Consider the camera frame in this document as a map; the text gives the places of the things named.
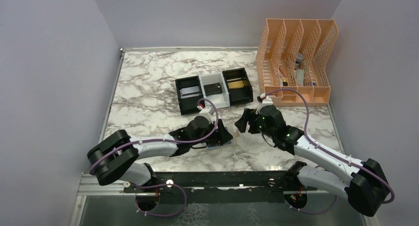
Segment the black white card tray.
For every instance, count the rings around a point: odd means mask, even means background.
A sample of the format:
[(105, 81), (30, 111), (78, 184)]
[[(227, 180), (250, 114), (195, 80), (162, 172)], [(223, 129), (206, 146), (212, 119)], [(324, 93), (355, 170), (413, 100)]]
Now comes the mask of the black white card tray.
[(181, 115), (198, 113), (201, 98), (210, 100), (218, 109), (253, 102), (253, 88), (245, 68), (176, 79), (175, 88)]

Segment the orange plastic desk organizer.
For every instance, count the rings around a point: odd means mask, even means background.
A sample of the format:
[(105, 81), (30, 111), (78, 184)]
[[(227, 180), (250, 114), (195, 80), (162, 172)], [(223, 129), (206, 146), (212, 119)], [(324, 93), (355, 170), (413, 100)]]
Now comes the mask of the orange plastic desk organizer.
[(276, 106), (327, 106), (326, 65), (337, 37), (334, 20), (267, 19), (256, 55), (260, 92)]

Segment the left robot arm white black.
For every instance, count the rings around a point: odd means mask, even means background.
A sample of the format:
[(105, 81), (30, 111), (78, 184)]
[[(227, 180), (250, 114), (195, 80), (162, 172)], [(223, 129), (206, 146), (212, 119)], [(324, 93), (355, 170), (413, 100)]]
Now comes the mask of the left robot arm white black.
[(93, 147), (87, 158), (89, 173), (100, 185), (117, 180), (131, 181), (145, 192), (155, 187), (156, 177), (147, 163), (136, 164), (139, 159), (176, 157), (191, 149), (212, 148), (230, 144), (234, 136), (221, 119), (211, 122), (197, 116), (187, 126), (162, 137), (131, 137), (126, 130), (118, 130)]

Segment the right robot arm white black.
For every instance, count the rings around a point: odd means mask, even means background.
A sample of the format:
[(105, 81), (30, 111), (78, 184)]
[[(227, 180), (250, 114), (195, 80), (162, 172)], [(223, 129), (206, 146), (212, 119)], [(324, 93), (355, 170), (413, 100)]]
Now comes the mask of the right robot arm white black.
[(287, 125), (274, 105), (246, 108), (235, 127), (241, 133), (262, 134), (272, 140), (275, 148), (318, 165), (314, 168), (301, 161), (295, 162), (286, 171), (284, 179), (292, 190), (314, 187), (327, 191), (347, 200), (354, 210), (368, 217), (395, 198), (377, 161), (352, 158), (315, 141), (304, 130)]

